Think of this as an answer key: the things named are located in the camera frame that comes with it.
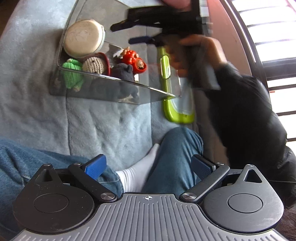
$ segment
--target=logo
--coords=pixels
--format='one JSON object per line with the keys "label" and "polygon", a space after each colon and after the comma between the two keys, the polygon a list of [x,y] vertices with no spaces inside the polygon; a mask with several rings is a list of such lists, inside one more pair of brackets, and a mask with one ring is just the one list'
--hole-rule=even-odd
{"label": "logo", "polygon": [[148,201],[149,201],[149,200],[151,200],[151,199],[152,199],[152,198],[154,198],[154,197],[151,197],[151,196],[149,196],[149,195],[148,195],[148,196],[146,196],[146,197],[143,197],[143,198],[145,198],[146,200],[148,200]]}

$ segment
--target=blue jeans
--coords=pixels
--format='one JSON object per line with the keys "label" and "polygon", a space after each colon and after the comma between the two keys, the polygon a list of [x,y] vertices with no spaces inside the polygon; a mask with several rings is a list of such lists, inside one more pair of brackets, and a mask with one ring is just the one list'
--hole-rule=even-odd
{"label": "blue jeans", "polygon": [[[178,197],[199,182],[200,179],[190,168],[190,161],[192,155],[202,154],[202,145],[202,139],[194,131],[183,127],[170,130],[160,145],[142,192],[173,193]],[[10,240],[20,232],[12,213],[12,204],[42,164],[51,163],[54,168],[67,168],[72,163],[87,161],[84,157],[35,150],[0,139],[0,235]],[[118,196],[123,193],[119,176],[109,167],[97,181]]]}

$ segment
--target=blue clamp handle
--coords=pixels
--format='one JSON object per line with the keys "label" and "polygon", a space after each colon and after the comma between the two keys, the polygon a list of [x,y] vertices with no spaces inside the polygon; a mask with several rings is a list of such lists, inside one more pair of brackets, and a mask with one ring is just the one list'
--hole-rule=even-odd
{"label": "blue clamp handle", "polygon": [[99,154],[87,163],[83,164],[81,168],[91,178],[97,180],[98,177],[103,173],[107,166],[106,156]]}

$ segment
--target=black arm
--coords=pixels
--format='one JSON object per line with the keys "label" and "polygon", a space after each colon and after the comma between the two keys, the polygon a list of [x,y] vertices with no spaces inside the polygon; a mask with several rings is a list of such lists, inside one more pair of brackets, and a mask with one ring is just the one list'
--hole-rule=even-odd
{"label": "black arm", "polygon": [[[286,147],[287,133],[272,111],[263,84],[241,76],[231,65],[216,71],[220,91],[208,91],[209,115],[231,168],[254,164],[268,180],[296,181],[296,158]],[[271,182],[285,206],[295,200],[294,183]]]}

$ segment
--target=crocheted doll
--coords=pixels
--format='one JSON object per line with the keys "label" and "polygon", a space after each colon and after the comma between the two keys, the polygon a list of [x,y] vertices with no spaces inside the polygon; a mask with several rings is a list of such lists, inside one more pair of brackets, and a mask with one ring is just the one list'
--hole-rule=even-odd
{"label": "crocheted doll", "polygon": [[[72,58],[68,59],[62,66],[68,69],[82,70],[82,63]],[[63,71],[63,75],[67,89],[73,89],[75,92],[80,91],[83,84],[81,74]]]}
{"label": "crocheted doll", "polygon": [[90,57],[82,65],[83,71],[95,74],[105,74],[108,69],[108,64],[102,58]]}

